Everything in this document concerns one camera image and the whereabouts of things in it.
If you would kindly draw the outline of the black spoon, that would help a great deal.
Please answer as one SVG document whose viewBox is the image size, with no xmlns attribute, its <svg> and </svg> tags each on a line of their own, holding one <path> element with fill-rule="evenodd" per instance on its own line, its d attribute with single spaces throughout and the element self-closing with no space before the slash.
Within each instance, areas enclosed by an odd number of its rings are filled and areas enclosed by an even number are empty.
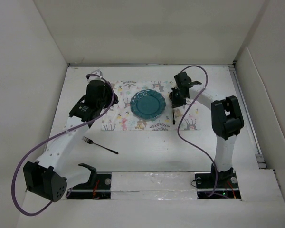
<svg viewBox="0 0 285 228">
<path fill-rule="evenodd" d="M 170 92 L 169 94 L 169 98 L 171 100 L 171 107 L 172 107 L 172 123 L 173 125 L 175 125 L 175 114 L 174 114 L 174 108 L 175 108 L 175 97 L 174 97 L 174 94 L 173 92 Z"/>
</svg>

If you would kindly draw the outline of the teal scalloped plate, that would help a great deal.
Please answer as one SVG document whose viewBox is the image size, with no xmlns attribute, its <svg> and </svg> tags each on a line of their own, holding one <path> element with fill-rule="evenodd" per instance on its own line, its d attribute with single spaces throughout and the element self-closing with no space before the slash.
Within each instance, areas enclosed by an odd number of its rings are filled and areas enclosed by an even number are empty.
<svg viewBox="0 0 285 228">
<path fill-rule="evenodd" d="M 131 112 L 139 119 L 153 121 L 163 114 L 166 101 L 163 95 L 155 90 L 144 89 L 137 92 L 130 101 Z"/>
</svg>

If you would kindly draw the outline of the patterned white cloth napkin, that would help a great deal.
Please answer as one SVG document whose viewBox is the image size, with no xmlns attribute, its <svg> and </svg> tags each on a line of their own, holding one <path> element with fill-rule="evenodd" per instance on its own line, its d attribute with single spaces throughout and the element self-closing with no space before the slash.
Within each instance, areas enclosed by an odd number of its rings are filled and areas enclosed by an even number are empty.
<svg viewBox="0 0 285 228">
<path fill-rule="evenodd" d="M 169 93 L 175 87 L 172 81 L 112 81 L 111 85 L 115 94 L 118 95 L 118 104 L 113 105 L 102 118 L 101 130 L 103 131 L 174 131 L 177 130 L 181 118 L 184 120 L 180 130 L 200 130 L 199 108 L 202 105 L 198 102 L 186 114 L 192 100 L 187 99 L 186 104 L 174 109 L 175 125 L 172 123 L 172 107 Z M 166 108 L 162 115 L 153 121 L 146 121 L 136 117 L 130 109 L 131 98 L 144 89 L 155 90 L 163 95 L 166 101 Z"/>
</svg>

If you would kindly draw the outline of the black fork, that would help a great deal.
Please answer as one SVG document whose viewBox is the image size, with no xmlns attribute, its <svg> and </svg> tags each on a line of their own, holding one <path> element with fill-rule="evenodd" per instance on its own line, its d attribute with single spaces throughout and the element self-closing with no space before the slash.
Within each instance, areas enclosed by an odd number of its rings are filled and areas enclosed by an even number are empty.
<svg viewBox="0 0 285 228">
<path fill-rule="evenodd" d="M 87 137 L 85 137 L 85 136 L 82 137 L 82 140 L 83 140 L 84 142 L 90 144 L 90 145 L 92 145 L 92 144 L 97 145 L 98 147 L 103 148 L 103 149 L 105 149 L 105 150 L 108 150 L 108 151 L 110 151 L 110 152 L 112 152 L 112 153 L 114 153 L 114 154 L 116 154 L 116 155 L 119 154 L 119 152 L 114 151 L 114 150 L 109 149 L 109 148 L 106 148 L 106 147 L 104 147 L 104 146 L 101 146 L 101 145 L 95 143 L 93 140 L 91 140 L 91 139 L 89 139 L 89 138 L 87 138 Z"/>
</svg>

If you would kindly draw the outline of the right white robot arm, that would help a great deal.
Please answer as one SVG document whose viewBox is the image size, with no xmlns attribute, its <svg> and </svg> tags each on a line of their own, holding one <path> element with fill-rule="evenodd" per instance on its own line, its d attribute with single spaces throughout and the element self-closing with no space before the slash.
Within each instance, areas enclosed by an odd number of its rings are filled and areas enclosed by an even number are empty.
<svg viewBox="0 0 285 228">
<path fill-rule="evenodd" d="M 196 100 L 211 111 L 211 126 L 217 136 L 211 184 L 221 187 L 228 180 L 225 172 L 232 172 L 232 156 L 237 136 L 244 127 L 244 119 L 236 96 L 223 96 L 207 89 L 199 81 L 192 81 L 186 72 L 174 76 L 176 87 L 169 98 L 172 108 L 184 106 L 187 99 Z"/>
</svg>

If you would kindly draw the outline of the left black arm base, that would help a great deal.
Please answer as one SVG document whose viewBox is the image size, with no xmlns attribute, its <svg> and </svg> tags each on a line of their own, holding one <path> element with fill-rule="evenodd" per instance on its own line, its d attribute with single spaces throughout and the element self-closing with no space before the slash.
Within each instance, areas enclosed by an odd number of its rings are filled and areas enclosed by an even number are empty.
<svg viewBox="0 0 285 228">
<path fill-rule="evenodd" d="M 69 200 L 110 200 L 112 174 L 98 172 L 94 180 L 76 185 L 68 190 L 66 198 Z"/>
</svg>

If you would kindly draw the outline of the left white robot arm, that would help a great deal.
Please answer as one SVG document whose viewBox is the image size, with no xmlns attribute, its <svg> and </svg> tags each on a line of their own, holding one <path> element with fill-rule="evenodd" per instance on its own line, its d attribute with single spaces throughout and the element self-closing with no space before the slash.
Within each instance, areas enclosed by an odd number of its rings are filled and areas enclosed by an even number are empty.
<svg viewBox="0 0 285 228">
<path fill-rule="evenodd" d="M 93 122 L 117 102 L 117 96 L 110 83 L 103 80 L 90 81 L 86 94 L 69 112 L 63 135 L 54 139 L 47 151 L 35 162 L 27 162 L 24 165 L 27 190 L 57 202 L 69 188 L 80 184 L 88 189 L 94 187 L 97 179 L 96 168 L 80 163 L 80 170 L 66 176 L 63 165 Z"/>
</svg>

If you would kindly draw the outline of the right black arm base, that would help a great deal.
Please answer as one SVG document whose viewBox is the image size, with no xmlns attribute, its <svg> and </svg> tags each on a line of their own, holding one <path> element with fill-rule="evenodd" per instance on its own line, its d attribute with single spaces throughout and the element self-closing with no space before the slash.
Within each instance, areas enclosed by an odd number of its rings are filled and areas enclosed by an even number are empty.
<svg viewBox="0 0 285 228">
<path fill-rule="evenodd" d="M 197 190 L 198 199 L 241 199 L 238 179 L 235 173 L 215 185 L 210 172 L 196 172 L 191 186 Z"/>
</svg>

